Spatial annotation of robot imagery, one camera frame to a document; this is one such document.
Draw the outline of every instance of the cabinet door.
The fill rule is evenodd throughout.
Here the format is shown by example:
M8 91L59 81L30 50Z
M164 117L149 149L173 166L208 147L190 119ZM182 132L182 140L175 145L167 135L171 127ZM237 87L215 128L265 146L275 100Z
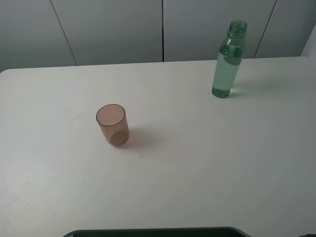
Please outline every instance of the cabinet door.
M258 49L276 0L164 0L165 61L216 59L234 20L248 23L245 58Z
M50 0L1 0L0 32L0 72L76 65Z
M316 23L316 0L277 0L256 58L300 56Z
M53 0L78 65L162 61L160 0Z

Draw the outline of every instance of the white surface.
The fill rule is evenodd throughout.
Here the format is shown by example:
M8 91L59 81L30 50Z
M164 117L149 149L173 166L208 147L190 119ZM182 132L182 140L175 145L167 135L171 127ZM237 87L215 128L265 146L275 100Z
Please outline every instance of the white surface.
M309 57L316 62L316 25L305 45L302 56Z
M316 65L246 59L227 99L215 61L9 70L0 75L1 237L77 229L236 227L316 233ZM130 141L95 121L126 108Z

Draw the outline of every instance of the water bottle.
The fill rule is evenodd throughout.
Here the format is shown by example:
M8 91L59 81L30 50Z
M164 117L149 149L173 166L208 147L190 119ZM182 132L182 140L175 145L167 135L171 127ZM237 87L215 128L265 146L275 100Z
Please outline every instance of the water bottle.
M216 63L212 94L219 98L226 98L233 83L245 52L245 34L247 23L233 21L227 31L219 49Z

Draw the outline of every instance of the brown cup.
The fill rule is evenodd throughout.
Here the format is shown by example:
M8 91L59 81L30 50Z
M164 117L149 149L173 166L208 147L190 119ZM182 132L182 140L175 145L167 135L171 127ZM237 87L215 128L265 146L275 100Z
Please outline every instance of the brown cup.
M103 106L96 115L97 122L108 143L121 146L129 138L125 109L121 105Z

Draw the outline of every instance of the black object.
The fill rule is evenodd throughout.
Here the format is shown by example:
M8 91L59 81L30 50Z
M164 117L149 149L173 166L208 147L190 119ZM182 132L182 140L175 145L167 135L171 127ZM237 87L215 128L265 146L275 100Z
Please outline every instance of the black object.
M250 237L230 227L183 228L183 229L140 229L140 230L87 230L74 231L65 237Z

